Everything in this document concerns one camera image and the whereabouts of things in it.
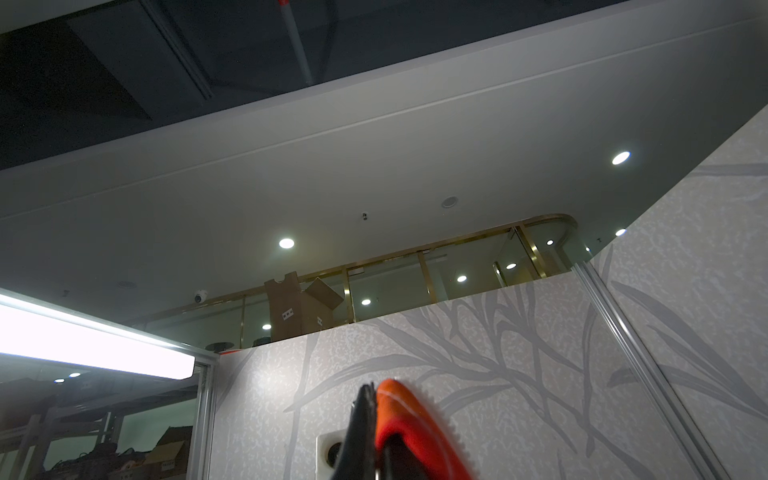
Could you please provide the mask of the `bright fluorescent light bar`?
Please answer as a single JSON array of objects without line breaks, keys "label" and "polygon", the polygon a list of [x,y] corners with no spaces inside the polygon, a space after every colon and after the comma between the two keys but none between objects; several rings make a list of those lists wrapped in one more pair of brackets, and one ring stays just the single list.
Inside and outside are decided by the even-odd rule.
[{"label": "bright fluorescent light bar", "polygon": [[193,375],[195,356],[165,340],[3,290],[1,352],[158,378]]}]

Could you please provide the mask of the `white colourful children's jacket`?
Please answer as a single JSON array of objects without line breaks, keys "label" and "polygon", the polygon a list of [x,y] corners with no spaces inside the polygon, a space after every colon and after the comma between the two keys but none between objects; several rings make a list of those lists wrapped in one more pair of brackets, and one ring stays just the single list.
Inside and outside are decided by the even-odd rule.
[{"label": "white colourful children's jacket", "polygon": [[463,453],[430,410],[404,383],[386,379],[376,388],[375,447],[381,455],[387,439],[401,436],[428,479],[471,479]]}]

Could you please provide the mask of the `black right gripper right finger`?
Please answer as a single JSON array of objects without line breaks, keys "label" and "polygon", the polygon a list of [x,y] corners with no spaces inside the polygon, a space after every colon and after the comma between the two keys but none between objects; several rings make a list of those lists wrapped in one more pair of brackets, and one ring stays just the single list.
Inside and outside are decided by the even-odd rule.
[{"label": "black right gripper right finger", "polygon": [[408,449],[401,436],[387,439],[382,450],[382,478],[385,480],[427,480],[420,461]]}]

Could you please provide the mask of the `brown cardboard box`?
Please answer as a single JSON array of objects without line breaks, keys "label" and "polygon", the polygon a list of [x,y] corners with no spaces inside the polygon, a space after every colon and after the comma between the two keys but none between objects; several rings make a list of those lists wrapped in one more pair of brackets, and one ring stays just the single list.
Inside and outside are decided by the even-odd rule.
[{"label": "brown cardboard box", "polygon": [[296,272],[282,281],[264,284],[269,302],[270,335],[273,342],[316,333],[337,325],[334,311],[344,298],[317,278],[306,288]]}]

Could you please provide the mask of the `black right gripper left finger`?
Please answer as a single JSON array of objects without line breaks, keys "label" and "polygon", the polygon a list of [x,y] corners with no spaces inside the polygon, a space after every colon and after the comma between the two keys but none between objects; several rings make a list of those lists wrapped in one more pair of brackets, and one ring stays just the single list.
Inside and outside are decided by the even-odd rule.
[{"label": "black right gripper left finger", "polygon": [[333,480],[376,478],[376,421],[376,390],[373,383],[364,384],[353,402],[347,432],[331,476]]}]

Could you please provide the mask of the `aluminium frame profile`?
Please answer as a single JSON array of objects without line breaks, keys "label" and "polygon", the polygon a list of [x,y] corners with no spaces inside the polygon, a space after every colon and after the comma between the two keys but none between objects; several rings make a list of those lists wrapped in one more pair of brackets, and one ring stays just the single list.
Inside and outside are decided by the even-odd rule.
[{"label": "aluminium frame profile", "polygon": [[648,394],[697,477],[708,480],[727,480],[729,478],[727,470],[597,270],[588,263],[578,262],[573,266],[572,271],[581,281],[596,311],[611,330],[631,371]]}]

